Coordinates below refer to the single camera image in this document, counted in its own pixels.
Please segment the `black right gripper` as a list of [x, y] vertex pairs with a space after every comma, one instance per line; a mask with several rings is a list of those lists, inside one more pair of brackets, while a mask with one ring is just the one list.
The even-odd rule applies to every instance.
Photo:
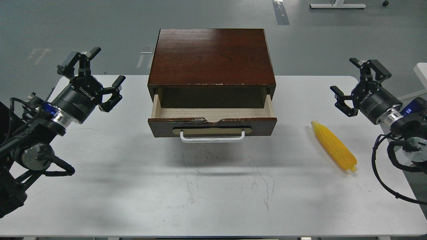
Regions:
[[[382, 82], [392, 74], [378, 60], [362, 61], [350, 58], [349, 61], [360, 71], [359, 83], [351, 95], [345, 95], [337, 86], [331, 86], [335, 94], [335, 107], [348, 117], [357, 116], [360, 110], [373, 124], [379, 124], [379, 118], [390, 108], [400, 110], [402, 102], [382, 87]], [[354, 107], [349, 107], [345, 101], [351, 100]]]

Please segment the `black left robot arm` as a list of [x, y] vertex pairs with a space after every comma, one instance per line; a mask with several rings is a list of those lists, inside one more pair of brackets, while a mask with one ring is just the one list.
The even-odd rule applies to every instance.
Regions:
[[50, 143], [70, 123], [83, 124], [96, 106], [110, 112], [122, 100], [120, 75], [105, 88], [92, 76], [91, 60], [101, 51], [72, 52], [57, 66], [69, 84], [52, 102], [32, 93], [28, 100], [1, 104], [1, 217], [23, 206], [26, 190], [40, 177], [71, 176], [75, 169], [57, 157]]

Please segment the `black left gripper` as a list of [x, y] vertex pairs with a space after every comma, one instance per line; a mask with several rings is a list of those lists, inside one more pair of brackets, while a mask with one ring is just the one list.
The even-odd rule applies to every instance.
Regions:
[[[89, 79], [91, 77], [90, 61], [101, 51], [100, 47], [94, 47], [89, 52], [71, 52], [62, 64], [57, 65], [57, 73], [69, 79], [75, 77], [75, 65], [79, 64], [78, 77]], [[52, 101], [52, 105], [61, 109], [66, 114], [73, 117], [73, 121], [82, 124], [98, 105], [103, 112], [110, 112], [117, 103], [122, 100], [120, 94], [121, 84], [126, 79], [119, 77], [109, 88], [103, 88], [102, 84], [91, 77], [89, 83], [84, 83], [83, 79], [70, 82], [63, 91]], [[111, 94], [111, 97], [102, 102], [102, 96]]]

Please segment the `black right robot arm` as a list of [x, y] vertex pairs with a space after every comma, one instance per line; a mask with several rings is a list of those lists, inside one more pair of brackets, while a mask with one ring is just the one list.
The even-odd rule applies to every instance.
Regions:
[[426, 173], [426, 100], [415, 98], [405, 108], [382, 82], [391, 73], [378, 60], [349, 61], [360, 71], [360, 79], [350, 95], [345, 95], [337, 86], [334, 92], [335, 107], [348, 117], [359, 111], [373, 124], [385, 124], [398, 140], [391, 141], [387, 153], [392, 164], [411, 173]]

